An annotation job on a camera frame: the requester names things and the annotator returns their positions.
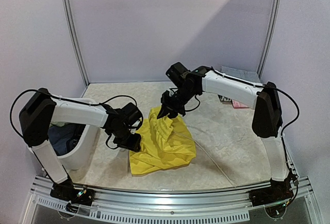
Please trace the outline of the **yellow shorts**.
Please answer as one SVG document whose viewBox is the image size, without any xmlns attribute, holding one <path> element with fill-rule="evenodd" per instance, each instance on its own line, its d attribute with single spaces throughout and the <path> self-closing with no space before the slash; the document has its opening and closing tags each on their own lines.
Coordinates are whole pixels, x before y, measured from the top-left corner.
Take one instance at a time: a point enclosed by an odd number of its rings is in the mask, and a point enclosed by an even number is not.
<svg viewBox="0 0 330 224">
<path fill-rule="evenodd" d="M 150 109 L 148 118 L 137 131 L 140 151 L 129 153 L 133 176 L 188 166 L 196 158 L 195 141 L 182 117 L 158 119 L 160 107 Z"/>
</svg>

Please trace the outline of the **grey button-up shirt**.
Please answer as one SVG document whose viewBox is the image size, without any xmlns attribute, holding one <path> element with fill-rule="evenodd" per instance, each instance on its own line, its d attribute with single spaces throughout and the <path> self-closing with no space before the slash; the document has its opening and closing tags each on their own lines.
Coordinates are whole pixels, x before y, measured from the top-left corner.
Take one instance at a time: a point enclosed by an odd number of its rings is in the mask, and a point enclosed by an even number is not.
<svg viewBox="0 0 330 224">
<path fill-rule="evenodd" d="M 245 70 L 240 70 L 225 66 L 221 66 L 220 72 L 225 73 L 226 75 L 232 77 L 240 78 L 244 81 L 261 83 L 258 74 L 256 72 L 245 71 Z"/>
</svg>

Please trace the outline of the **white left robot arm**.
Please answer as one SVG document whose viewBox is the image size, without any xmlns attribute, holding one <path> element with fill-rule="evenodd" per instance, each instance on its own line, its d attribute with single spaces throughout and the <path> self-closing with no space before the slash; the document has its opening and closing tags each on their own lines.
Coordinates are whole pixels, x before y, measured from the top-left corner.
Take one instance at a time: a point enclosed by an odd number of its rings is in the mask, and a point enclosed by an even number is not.
<svg viewBox="0 0 330 224">
<path fill-rule="evenodd" d="M 69 174 L 60 163 L 48 138 L 51 123 L 82 124 L 104 129 L 114 136 L 114 144 L 133 152 L 140 151 L 141 135 L 136 133 L 143 123 L 138 107 L 130 102 L 114 109 L 106 102 L 92 103 L 52 95 L 47 89 L 32 90 L 31 99 L 19 112 L 21 137 L 35 154 L 50 179 L 57 184 L 56 191 L 65 200 L 77 195 Z"/>
</svg>

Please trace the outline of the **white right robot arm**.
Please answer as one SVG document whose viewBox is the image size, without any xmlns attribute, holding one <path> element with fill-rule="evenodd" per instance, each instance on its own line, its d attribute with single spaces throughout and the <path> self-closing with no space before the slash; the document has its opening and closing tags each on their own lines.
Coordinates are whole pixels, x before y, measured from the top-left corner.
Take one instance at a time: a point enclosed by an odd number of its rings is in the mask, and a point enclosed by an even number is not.
<svg viewBox="0 0 330 224">
<path fill-rule="evenodd" d="M 276 182 L 267 189 L 270 201 L 278 201 L 286 194 L 284 181 L 296 181 L 285 149 L 282 108 L 279 94 L 290 98 L 272 82 L 261 84 L 243 80 L 216 71 L 213 67 L 200 66 L 187 69 L 177 62 L 166 71 L 167 77 L 174 83 L 176 90 L 166 90 L 161 96 L 161 108 L 157 118 L 176 118 L 186 115 L 185 105 L 191 98 L 203 93 L 216 94 L 237 101 L 254 110 L 252 130 L 259 137 L 268 156 L 271 180 Z"/>
</svg>

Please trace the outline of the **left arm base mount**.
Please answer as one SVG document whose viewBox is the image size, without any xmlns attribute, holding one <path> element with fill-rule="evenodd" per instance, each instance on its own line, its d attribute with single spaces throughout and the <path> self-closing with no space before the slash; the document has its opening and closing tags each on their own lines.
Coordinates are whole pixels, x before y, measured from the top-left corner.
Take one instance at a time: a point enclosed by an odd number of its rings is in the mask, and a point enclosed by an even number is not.
<svg viewBox="0 0 330 224">
<path fill-rule="evenodd" d="M 94 201 L 95 191 L 86 186 L 75 187 L 72 180 L 67 179 L 62 183 L 53 183 L 50 196 L 71 204 L 91 206 Z"/>
</svg>

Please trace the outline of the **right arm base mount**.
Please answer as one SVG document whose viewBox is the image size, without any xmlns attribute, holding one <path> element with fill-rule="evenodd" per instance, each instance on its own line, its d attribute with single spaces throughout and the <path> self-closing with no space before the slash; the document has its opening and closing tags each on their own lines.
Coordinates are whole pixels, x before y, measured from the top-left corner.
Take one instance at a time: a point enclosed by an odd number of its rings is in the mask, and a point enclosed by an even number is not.
<svg viewBox="0 0 330 224">
<path fill-rule="evenodd" d="M 270 186 L 249 191 L 249 200 L 253 206 L 266 205 L 270 203 L 288 200 L 288 206 L 298 194 L 298 176 L 292 171 L 284 181 L 270 180 Z"/>
</svg>

